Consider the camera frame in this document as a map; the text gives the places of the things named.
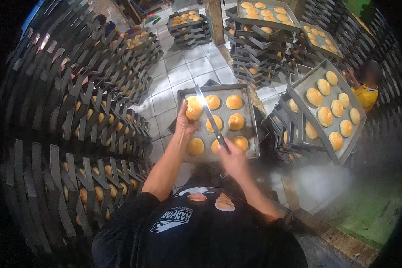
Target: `wooden post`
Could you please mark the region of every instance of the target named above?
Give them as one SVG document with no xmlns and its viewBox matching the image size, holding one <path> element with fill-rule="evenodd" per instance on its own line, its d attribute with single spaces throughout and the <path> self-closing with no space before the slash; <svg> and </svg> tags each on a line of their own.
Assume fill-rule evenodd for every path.
<svg viewBox="0 0 402 268">
<path fill-rule="evenodd" d="M 220 0 L 204 0 L 211 38 L 216 46 L 225 44 Z"/>
</svg>

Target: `boy in yellow shirt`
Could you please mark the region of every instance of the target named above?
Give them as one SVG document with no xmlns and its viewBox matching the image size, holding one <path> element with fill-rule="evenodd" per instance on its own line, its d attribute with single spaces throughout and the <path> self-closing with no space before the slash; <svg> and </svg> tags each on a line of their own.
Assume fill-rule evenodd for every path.
<svg viewBox="0 0 402 268">
<path fill-rule="evenodd" d="M 364 83 L 363 85 L 360 85 L 359 81 L 354 77 L 354 70 L 352 68 L 348 68 L 347 72 L 354 84 L 352 88 L 354 95 L 359 100 L 365 112 L 369 112 L 374 107 L 378 98 L 378 84 L 382 79 L 380 65 L 374 60 L 365 61 L 361 65 L 359 73 Z"/>
</svg>

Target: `knife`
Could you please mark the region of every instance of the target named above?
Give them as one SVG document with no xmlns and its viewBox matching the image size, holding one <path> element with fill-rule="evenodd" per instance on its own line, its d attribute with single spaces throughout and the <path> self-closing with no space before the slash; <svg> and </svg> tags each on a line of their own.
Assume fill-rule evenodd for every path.
<svg viewBox="0 0 402 268">
<path fill-rule="evenodd" d="M 207 115 L 207 118 L 209 119 L 211 126 L 213 127 L 214 134 L 216 135 L 216 139 L 218 140 L 219 144 L 223 147 L 225 147 L 226 151 L 229 152 L 229 148 L 225 143 L 225 140 L 223 139 L 222 134 L 220 133 L 219 128 L 216 125 L 216 122 L 213 119 L 213 115 L 211 114 L 210 108 L 208 107 L 208 104 L 204 98 L 203 93 L 201 92 L 201 89 L 198 85 L 195 85 L 195 92 L 197 93 L 198 96 L 198 101 L 202 104 L 204 108 L 204 112 Z"/>
</svg>

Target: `baking tray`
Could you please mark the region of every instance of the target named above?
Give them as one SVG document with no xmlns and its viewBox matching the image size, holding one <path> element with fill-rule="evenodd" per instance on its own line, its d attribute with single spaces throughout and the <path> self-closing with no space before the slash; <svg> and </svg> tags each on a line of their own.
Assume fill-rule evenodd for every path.
<svg viewBox="0 0 402 268">
<path fill-rule="evenodd" d="M 302 31 L 303 31 L 304 34 L 305 34 L 305 40 L 306 40 L 306 42 L 308 43 L 308 46 L 309 46 L 310 48 L 312 48 L 312 49 L 314 49 L 314 50 L 317 50 L 317 51 L 321 52 L 323 55 L 327 55 L 328 57 L 334 57 L 334 58 L 336 58 L 336 59 L 338 59 L 338 60 L 340 60 L 340 61 L 344 59 L 343 53 L 342 53 L 341 50 L 339 49 L 339 46 L 338 46 L 337 42 L 335 42 L 335 40 L 333 39 L 333 37 L 332 37 L 332 35 L 331 35 L 330 33 L 328 33 L 327 31 L 323 30 L 322 28 L 320 28 L 320 27 L 317 26 L 317 25 L 311 25 L 311 24 L 308 24 L 308 23 L 306 23 L 306 22 L 304 22 L 304 21 L 300 21 L 300 25 L 302 26 L 301 29 L 302 29 Z M 311 43 L 311 40 L 308 38 L 308 32 L 304 29 L 304 26 L 308 26 L 308 27 L 310 27 L 311 29 L 314 28 L 314 29 L 317 29 L 317 31 L 322 31 L 322 32 L 325 33 L 326 37 L 321 37 L 320 35 L 315 35 L 315 37 L 316 37 L 316 42 L 317 42 L 317 44 L 318 44 L 319 46 L 315 46 L 315 45 L 313 45 L 313 44 Z M 327 44 L 326 44 L 326 42 L 325 42 L 326 39 L 329 39 L 329 40 L 332 41 L 333 45 L 337 48 L 337 52 L 336 52 L 336 53 L 333 53 L 333 52 L 331 52 L 331 51 L 327 51 L 326 49 L 323 49 L 323 48 L 322 48 L 322 45 L 327 46 Z"/>
<path fill-rule="evenodd" d="M 255 113 L 253 110 L 252 97 L 250 95 L 250 90 L 247 88 L 246 84 L 224 84 L 224 85 L 216 85 L 216 86 L 207 86 L 201 87 L 201 91 L 204 96 L 208 96 L 210 94 L 217 95 L 221 104 L 217 110 L 213 110 L 213 115 L 218 115 L 223 121 L 223 128 L 221 130 L 221 134 L 224 137 L 232 140 L 236 136 L 243 136 L 247 138 L 249 142 L 249 148 L 247 149 L 246 156 L 247 158 L 257 158 L 260 156 L 259 153 L 259 140 L 258 140 L 258 130 L 256 127 Z M 239 95 L 243 100 L 243 107 L 239 110 L 231 110 L 226 106 L 226 99 L 230 95 Z M 196 96 L 195 89 L 181 89 L 177 91 L 177 110 L 180 110 L 180 106 L 182 104 L 183 99 L 186 99 L 190 96 Z M 239 113 L 243 115 L 245 118 L 245 126 L 238 131 L 231 131 L 228 125 L 228 119 L 231 115 Z M 198 157 L 186 156 L 184 160 L 186 162 L 213 162 L 220 161 L 218 155 L 215 155 L 211 151 L 211 144 L 216 140 L 214 132 L 209 132 L 206 130 L 206 122 L 207 116 L 205 113 L 201 116 L 198 121 L 200 124 L 200 128 L 195 134 L 193 138 L 201 138 L 204 142 L 204 153 Z"/>
<path fill-rule="evenodd" d="M 337 75 L 338 84 L 334 87 L 331 86 L 331 94 L 329 96 L 323 96 L 322 105 L 320 107 L 315 107 L 306 100 L 305 94 L 309 88 L 317 88 L 317 80 L 320 78 L 325 78 L 325 74 L 327 71 L 332 71 Z M 293 83 L 291 85 L 291 88 L 292 89 L 289 92 L 290 96 L 295 100 L 299 108 L 305 114 L 307 119 L 311 122 L 314 129 L 317 131 L 317 134 L 325 145 L 327 152 L 332 158 L 332 161 L 335 164 L 344 164 L 352 148 L 354 147 L 354 144 L 356 143 L 366 121 L 365 111 L 363 110 L 359 101 L 356 99 L 356 96 L 354 95 L 348 84 L 345 82 L 344 78 L 340 75 L 338 70 L 330 61 L 324 60 L 320 65 L 313 68 L 303 78 Z M 350 105 L 347 107 L 347 109 L 344 110 L 344 115 L 341 118 L 336 118 L 335 116 L 333 116 L 332 125 L 329 127 L 321 126 L 317 120 L 317 111 L 323 106 L 326 106 L 330 109 L 332 101 L 338 99 L 338 95 L 343 92 L 346 93 L 348 95 L 348 98 L 350 99 Z M 353 133 L 351 136 L 347 138 L 343 137 L 343 147 L 339 151 L 335 152 L 332 144 L 329 142 L 328 136 L 331 132 L 334 131 L 340 133 L 339 123 L 342 120 L 347 119 L 351 122 L 349 114 L 352 108 L 356 108 L 359 111 L 359 125 L 353 126 Z"/>
<path fill-rule="evenodd" d="M 274 1 L 274 0 L 266 0 L 263 3 L 266 5 L 266 9 L 271 11 L 274 14 L 274 18 L 277 18 L 278 13 L 274 11 L 275 7 L 282 7 L 286 10 L 288 18 L 293 22 L 295 26 L 287 25 L 284 23 L 279 22 L 273 22 L 273 21 L 264 21 L 264 17 L 261 15 L 262 9 L 256 8 L 258 10 L 258 15 L 260 19 L 248 19 L 246 10 L 241 7 L 241 4 L 244 2 L 249 2 L 253 5 L 255 8 L 255 4 L 257 3 L 256 1 L 243 1 L 243 0 L 237 0 L 237 14 L 238 14 L 238 20 L 242 24 L 255 24 L 255 25 L 263 25 L 263 26 L 268 26 L 271 28 L 276 28 L 276 29 L 285 29 L 291 32 L 297 32 L 301 30 L 301 25 L 299 24 L 298 20 L 296 19 L 295 15 L 293 14 L 292 10 L 289 8 L 289 6 L 280 1 Z"/>
</svg>

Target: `yellow shirt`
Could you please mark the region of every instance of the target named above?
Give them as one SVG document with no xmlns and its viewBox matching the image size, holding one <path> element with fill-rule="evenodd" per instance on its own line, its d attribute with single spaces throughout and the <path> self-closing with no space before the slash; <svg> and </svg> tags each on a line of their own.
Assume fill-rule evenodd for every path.
<svg viewBox="0 0 402 268">
<path fill-rule="evenodd" d="M 378 87 L 376 89 L 369 88 L 366 84 L 363 84 L 359 89 L 352 91 L 356 98 L 359 100 L 365 112 L 369 112 L 374 107 L 378 98 Z"/>
</svg>

